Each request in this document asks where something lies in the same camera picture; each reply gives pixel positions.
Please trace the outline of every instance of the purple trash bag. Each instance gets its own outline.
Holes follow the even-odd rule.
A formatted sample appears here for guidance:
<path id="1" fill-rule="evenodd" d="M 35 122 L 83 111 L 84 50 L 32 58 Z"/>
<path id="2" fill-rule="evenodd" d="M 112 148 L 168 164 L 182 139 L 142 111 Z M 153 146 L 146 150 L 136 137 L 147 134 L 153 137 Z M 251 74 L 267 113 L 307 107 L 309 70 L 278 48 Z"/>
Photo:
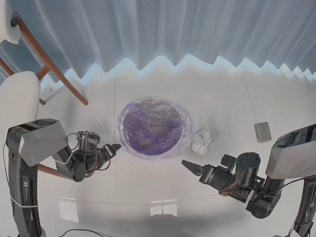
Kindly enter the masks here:
<path id="1" fill-rule="evenodd" d="M 125 151 L 161 162 L 180 155 L 191 145 L 194 116 L 167 99 L 144 97 L 120 112 L 117 127 Z"/>

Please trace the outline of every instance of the tiled floor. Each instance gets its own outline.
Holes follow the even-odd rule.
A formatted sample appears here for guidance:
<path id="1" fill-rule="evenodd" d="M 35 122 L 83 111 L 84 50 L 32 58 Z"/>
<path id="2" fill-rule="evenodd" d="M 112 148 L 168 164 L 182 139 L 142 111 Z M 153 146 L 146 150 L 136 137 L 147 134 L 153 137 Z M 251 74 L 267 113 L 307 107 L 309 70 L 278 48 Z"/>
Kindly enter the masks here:
<path id="1" fill-rule="evenodd" d="M 90 130 L 100 135 L 101 144 L 119 143 L 119 112 L 133 99 L 154 95 L 191 109 L 195 130 L 209 129 L 212 141 L 206 155 L 187 150 L 162 163 L 143 161 L 120 149 L 107 171 L 96 172 L 81 183 L 39 173 L 40 219 L 47 236 L 58 236 L 71 228 L 123 237 L 286 235 L 298 210 L 302 181 L 285 187 L 273 213 L 259 220 L 245 210 L 245 204 L 219 196 L 181 165 L 185 159 L 217 166 L 224 154 L 237 157 L 253 151 L 261 157 L 259 175 L 265 178 L 273 141 L 316 123 L 315 79 L 281 70 L 260 71 L 243 66 L 232 74 L 221 64 L 207 71 L 188 61 L 175 74 L 164 63 L 157 63 L 142 78 L 129 66 L 112 78 L 97 72 L 86 85 L 71 77 L 71 83 L 87 97 L 88 106 L 64 86 L 49 82 L 41 93 L 46 104 L 39 107 L 38 118 L 61 120 L 66 134 Z M 269 122 L 271 142 L 257 143 L 253 125 L 260 122 Z M 74 146 L 75 138 L 70 137 L 69 144 Z M 55 165 L 52 158 L 43 163 Z M 9 215 L 0 214 L 0 234 L 16 236 L 3 169 L 0 178 L 1 187 L 5 187 L 0 195 Z M 75 204 L 77 217 L 72 211 L 69 219 L 78 219 L 78 223 L 62 219 L 62 202 Z"/>

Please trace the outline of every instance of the curtain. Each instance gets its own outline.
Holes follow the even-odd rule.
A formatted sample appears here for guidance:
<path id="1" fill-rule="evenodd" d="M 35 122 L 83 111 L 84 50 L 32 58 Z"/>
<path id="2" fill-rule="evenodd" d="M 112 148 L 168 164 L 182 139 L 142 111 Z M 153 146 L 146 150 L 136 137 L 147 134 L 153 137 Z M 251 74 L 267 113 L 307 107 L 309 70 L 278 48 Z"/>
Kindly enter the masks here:
<path id="1" fill-rule="evenodd" d="M 79 78 L 94 63 L 108 72 L 129 58 L 141 70 L 157 56 L 177 65 L 187 54 L 316 71 L 316 0 L 8 1 L 61 72 Z M 44 65 L 23 39 L 2 42 L 0 57 L 14 72 Z"/>

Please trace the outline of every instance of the gray curtain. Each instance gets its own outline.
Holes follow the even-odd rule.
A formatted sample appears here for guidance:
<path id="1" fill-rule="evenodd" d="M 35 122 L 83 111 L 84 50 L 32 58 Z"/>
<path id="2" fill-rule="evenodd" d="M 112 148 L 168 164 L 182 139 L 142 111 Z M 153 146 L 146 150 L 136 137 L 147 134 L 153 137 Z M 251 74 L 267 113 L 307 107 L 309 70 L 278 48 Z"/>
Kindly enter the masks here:
<path id="1" fill-rule="evenodd" d="M 316 0 L 8 1 L 58 68 L 80 78 L 94 63 L 108 72 L 126 57 L 142 69 L 157 56 L 177 65 L 187 54 L 316 71 Z M 22 39 L 0 49 L 14 72 L 44 65 Z"/>

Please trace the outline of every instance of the trash can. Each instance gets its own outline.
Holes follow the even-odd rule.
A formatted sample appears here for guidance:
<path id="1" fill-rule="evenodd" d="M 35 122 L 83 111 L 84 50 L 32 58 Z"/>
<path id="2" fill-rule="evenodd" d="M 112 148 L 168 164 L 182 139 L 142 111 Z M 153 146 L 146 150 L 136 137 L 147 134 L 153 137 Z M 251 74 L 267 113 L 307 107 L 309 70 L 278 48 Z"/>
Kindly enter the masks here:
<path id="1" fill-rule="evenodd" d="M 130 102 L 118 115 L 117 127 L 126 152 L 161 162 L 182 154 L 192 144 L 192 111 L 162 97 Z"/>

